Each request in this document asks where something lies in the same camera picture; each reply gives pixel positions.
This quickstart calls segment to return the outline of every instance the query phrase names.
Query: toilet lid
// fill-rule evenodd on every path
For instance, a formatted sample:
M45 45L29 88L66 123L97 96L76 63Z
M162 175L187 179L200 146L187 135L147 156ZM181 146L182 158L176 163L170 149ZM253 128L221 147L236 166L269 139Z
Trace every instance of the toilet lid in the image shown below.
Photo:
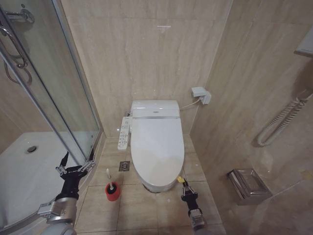
M131 138L133 164L140 177L154 186L172 183L184 160L180 118L133 118Z

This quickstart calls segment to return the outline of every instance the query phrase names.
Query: glass panel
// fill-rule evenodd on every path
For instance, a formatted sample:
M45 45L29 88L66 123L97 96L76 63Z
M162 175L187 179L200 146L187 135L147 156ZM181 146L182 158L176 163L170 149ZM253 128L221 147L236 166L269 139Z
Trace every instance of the glass panel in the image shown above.
M8 37L0 34L4 44ZM26 94L23 87L11 81L3 60L0 63L0 234L7 226L35 213L41 203L52 200L61 190L63 180L55 170L67 149ZM47 116L63 134L71 150L68 165L83 164L85 158L67 131L52 100L35 72L29 86Z
M30 20L13 19L11 26L62 118L87 157L99 127L52 2L6 0L1 1L1 6L5 11L12 12L27 9L33 15Z

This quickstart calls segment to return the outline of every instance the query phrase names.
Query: metal tissue box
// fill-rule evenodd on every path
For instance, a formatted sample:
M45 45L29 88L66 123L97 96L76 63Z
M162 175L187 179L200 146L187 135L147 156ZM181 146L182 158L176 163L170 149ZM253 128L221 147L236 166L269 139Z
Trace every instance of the metal tissue box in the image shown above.
M272 197L254 169L233 169L227 174L239 196L238 205L256 205Z

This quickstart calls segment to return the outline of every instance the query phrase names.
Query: shower enclosure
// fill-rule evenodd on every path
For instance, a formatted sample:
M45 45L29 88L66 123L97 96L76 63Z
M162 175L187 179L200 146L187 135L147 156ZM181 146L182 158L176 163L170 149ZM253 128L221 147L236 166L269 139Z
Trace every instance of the shower enclosure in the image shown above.
M36 219L103 133L59 0L0 3L0 233Z

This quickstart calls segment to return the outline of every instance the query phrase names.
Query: power plug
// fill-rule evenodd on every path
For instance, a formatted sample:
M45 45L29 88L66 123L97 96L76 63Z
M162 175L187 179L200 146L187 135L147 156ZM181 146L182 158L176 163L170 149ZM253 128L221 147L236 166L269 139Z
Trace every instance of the power plug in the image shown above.
M208 104L211 100L211 94L203 87L192 87L191 93L193 97L200 97L202 104Z

